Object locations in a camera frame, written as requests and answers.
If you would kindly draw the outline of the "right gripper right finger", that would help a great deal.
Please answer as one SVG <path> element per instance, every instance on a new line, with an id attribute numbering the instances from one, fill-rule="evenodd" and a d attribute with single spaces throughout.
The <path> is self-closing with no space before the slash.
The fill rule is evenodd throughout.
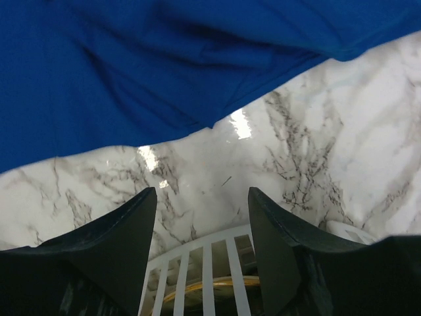
<path id="1" fill-rule="evenodd" d="M 419 236 L 352 242 L 254 187 L 248 206 L 267 315 L 420 314 Z"/>

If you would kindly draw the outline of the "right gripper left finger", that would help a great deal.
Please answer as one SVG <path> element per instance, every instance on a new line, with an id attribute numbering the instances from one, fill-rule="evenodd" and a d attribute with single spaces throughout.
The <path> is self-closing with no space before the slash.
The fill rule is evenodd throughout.
<path id="1" fill-rule="evenodd" d="M 137 315 L 157 194 L 37 247 L 1 252 L 2 315 Z"/>

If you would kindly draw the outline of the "blue printed t shirt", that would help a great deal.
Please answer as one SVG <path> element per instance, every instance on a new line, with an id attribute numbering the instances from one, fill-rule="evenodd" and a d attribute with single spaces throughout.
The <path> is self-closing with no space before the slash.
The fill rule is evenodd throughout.
<path id="1" fill-rule="evenodd" d="M 1 170 L 183 138 L 419 29 L 419 1 L 2 1 Z"/>

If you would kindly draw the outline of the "white plastic laundry basket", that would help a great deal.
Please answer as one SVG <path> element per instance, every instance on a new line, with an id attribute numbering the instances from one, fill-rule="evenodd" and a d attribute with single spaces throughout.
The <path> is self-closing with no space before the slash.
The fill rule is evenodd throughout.
<path id="1" fill-rule="evenodd" d="M 370 245 L 351 225 L 328 221 L 323 230 Z M 147 264 L 141 315 L 267 315 L 264 312 L 251 223 L 181 245 Z"/>

